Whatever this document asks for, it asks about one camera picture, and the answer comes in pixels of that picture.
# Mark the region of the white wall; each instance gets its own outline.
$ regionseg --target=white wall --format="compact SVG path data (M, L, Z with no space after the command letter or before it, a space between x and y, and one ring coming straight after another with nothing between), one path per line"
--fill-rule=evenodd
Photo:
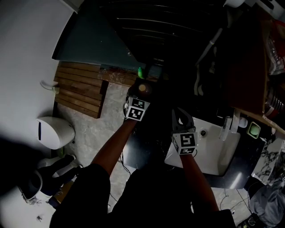
M35 119L52 114L54 94L39 82L53 82L51 56L71 14L58 0L0 0L0 135L45 150ZM0 199L4 228L47 228L53 212L45 202L26 204L17 188Z

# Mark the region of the green object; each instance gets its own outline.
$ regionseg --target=green object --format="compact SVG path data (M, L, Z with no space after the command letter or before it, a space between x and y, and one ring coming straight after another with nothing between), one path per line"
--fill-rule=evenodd
M250 133L252 135L258 135L259 134L259 128L256 125L252 125L250 128Z
M58 156L59 156L60 158L63 158L63 157L64 157L64 148L63 148L63 147L59 149Z
M258 126L255 122L251 122L248 126L246 133L251 137L257 139L260 133L261 127Z
M141 79L144 79L144 77L143 77L143 70L140 67L138 68L138 77L141 78Z

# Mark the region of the tiled floor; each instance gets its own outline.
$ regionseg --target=tiled floor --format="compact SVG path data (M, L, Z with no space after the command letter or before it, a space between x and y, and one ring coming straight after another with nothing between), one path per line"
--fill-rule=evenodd
M102 108L102 114L99 119L81 114L70 108L58 104L58 110L62 118L69 121L76 132L75 143L70 143L65 146L66 153L72 153L77 156L78 161L83 166L88 166L94 156L104 143L112 136L112 134L120 127L123 122L122 106L124 104L128 87L109 83L106 98ZM123 169L121 163L117 163L111 175L111 194L115 199L119 199L125 188L126 181L129 179L129 174ZM212 188L218 206L224 198L224 189ZM246 199L247 192L239 190L240 194ZM231 209L242 200L237 190L226 189L226 197L221 204L222 209ZM112 210L116 201L110 197L109 211ZM235 211L233 218L236 224L248 218L250 215L244 202L236 205L232 211Z

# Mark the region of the person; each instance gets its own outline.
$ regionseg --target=person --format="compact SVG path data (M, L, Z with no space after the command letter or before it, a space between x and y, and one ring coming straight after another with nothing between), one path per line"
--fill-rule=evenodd
M235 227L230 210L219 211L214 194L192 155L180 156L183 175L177 171L180 169L165 169L162 164L134 171L113 211L107 214L110 175L136 123L127 119L92 163L81 169L52 216L50 228L96 227L120 222L126 226L154 223Z

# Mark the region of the marble floor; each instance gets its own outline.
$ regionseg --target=marble floor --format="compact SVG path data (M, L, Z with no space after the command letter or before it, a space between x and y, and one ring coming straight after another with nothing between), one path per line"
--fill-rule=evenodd
M65 146L65 153L75 154L79 163L88 166L104 143L123 123L122 106L124 104L128 87L109 83L106 98L104 100L101 117L94 119L82 113L74 111L68 107L58 104L59 115L69 121L75 129L74 143ZM128 167L132 173L135 169ZM121 163L117 163L110 177L111 194L118 200L123 193L129 174L124 170ZM250 212L245 205L248 204L247 192L243 190L212 188L217 204L221 209L232 209L233 218L236 224L250 216ZM116 201L110 197L109 211L112 210Z
M272 183L280 175L284 166L285 140L277 138L265 143L254 173L264 183Z

